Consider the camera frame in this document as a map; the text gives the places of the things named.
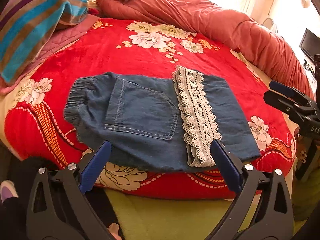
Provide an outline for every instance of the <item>metal bolt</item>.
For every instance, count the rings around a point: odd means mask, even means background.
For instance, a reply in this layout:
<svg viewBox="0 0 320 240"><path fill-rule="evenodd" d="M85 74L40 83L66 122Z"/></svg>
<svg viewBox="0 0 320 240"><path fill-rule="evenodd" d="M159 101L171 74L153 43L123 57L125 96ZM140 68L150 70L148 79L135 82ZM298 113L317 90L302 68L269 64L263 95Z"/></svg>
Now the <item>metal bolt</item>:
<svg viewBox="0 0 320 240"><path fill-rule="evenodd" d="M253 166L251 164L246 164L244 166L244 168L247 170L247 171L252 171L253 170Z"/></svg>
<svg viewBox="0 0 320 240"><path fill-rule="evenodd" d="M74 170L75 168L77 167L77 164L75 164L75 163L70 163L69 165L68 165L68 170Z"/></svg>
<svg viewBox="0 0 320 240"><path fill-rule="evenodd" d="M281 169L275 169L275 173L278 174L278 175L281 175L282 171L281 171Z"/></svg>
<svg viewBox="0 0 320 240"><path fill-rule="evenodd" d="M39 174L45 173L45 168L44 167L40 168L38 172L39 172Z"/></svg>

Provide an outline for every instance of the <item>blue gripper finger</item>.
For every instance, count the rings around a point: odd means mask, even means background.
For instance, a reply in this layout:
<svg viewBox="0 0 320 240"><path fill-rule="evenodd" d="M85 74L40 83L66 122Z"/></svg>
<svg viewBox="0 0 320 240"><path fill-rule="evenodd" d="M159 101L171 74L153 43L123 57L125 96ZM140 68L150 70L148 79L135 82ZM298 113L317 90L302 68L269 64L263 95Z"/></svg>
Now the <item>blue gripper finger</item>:
<svg viewBox="0 0 320 240"><path fill-rule="evenodd" d="M295 91L291 87L288 87L288 86L281 84L277 81L272 80L269 84L269 87L272 90L277 91L278 93L283 94L288 98L294 97Z"/></svg>
<svg viewBox="0 0 320 240"><path fill-rule="evenodd" d="M240 193L243 177L239 169L243 165L242 162L236 157L237 163L234 163L219 140L212 141L210 152L229 190Z"/></svg>
<svg viewBox="0 0 320 240"><path fill-rule="evenodd" d="M79 188L82 194L92 190L110 155L111 143L105 141L80 174Z"/></svg>

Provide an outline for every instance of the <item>striped blanket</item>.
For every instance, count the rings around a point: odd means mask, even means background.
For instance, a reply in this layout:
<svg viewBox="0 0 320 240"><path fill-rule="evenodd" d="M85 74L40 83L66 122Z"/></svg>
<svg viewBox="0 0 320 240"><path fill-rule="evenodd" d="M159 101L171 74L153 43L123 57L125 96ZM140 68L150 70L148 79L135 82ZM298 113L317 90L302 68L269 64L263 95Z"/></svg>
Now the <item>striped blanket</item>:
<svg viewBox="0 0 320 240"><path fill-rule="evenodd" d="M0 15L0 73L13 84L57 29L80 23L87 0L10 0Z"/></svg>

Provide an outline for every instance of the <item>television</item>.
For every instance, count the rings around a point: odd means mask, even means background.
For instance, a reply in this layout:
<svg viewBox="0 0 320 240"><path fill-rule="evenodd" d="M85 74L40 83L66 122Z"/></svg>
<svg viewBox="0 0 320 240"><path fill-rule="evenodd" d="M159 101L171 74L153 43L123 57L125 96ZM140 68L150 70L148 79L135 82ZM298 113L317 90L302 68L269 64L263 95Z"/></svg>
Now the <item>television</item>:
<svg viewBox="0 0 320 240"><path fill-rule="evenodd" d="M320 38L306 29L299 47L312 63L314 63L313 56L320 53Z"/></svg>

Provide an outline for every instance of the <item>lace trim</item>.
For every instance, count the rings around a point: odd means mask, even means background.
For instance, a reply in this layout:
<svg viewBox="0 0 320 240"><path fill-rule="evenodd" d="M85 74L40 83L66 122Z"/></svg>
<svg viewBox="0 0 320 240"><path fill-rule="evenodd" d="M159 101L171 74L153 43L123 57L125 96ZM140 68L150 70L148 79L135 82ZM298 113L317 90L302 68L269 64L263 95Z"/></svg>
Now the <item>lace trim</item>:
<svg viewBox="0 0 320 240"><path fill-rule="evenodd" d="M176 69L172 79L185 130L183 139L187 143L188 165L212 167L215 162L210 154L210 144L214 139L221 139L221 134L205 97L203 74L179 65Z"/></svg>

